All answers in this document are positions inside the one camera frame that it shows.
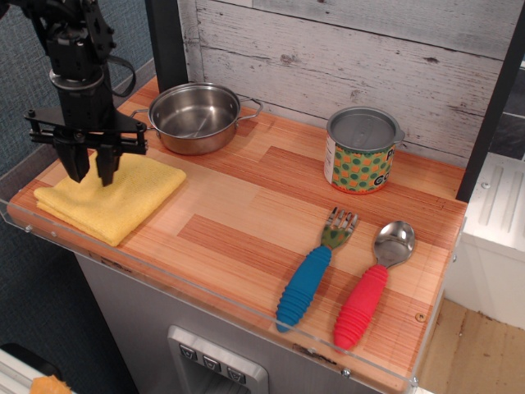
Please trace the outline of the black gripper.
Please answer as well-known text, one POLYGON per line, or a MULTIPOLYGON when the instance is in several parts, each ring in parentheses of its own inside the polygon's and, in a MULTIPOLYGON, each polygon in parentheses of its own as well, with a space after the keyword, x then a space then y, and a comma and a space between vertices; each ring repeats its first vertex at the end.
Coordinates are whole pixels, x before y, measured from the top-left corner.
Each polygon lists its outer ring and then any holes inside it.
POLYGON ((96 149, 98 176, 103 187, 111 185, 123 153, 146 153, 145 124, 116 110, 106 69, 87 80, 70 80, 52 71, 49 78, 60 104, 25 113, 31 139, 52 145, 77 183, 89 171, 87 149, 96 149))

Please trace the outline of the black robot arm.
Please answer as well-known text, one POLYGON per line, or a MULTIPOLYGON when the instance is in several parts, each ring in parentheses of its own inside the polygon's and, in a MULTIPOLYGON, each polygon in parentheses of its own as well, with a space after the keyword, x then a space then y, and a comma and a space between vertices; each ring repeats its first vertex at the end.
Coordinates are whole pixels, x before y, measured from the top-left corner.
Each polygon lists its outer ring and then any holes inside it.
POLYGON ((95 150, 98 177, 103 186, 113 182, 125 153, 144 154, 146 125, 116 110, 109 66, 132 65, 111 54, 114 30, 104 20, 96 1, 3 1, 1 13, 19 7, 28 18, 51 62, 49 79, 60 104, 30 109, 30 138, 50 144, 68 176, 81 182, 90 169, 89 151, 95 150))

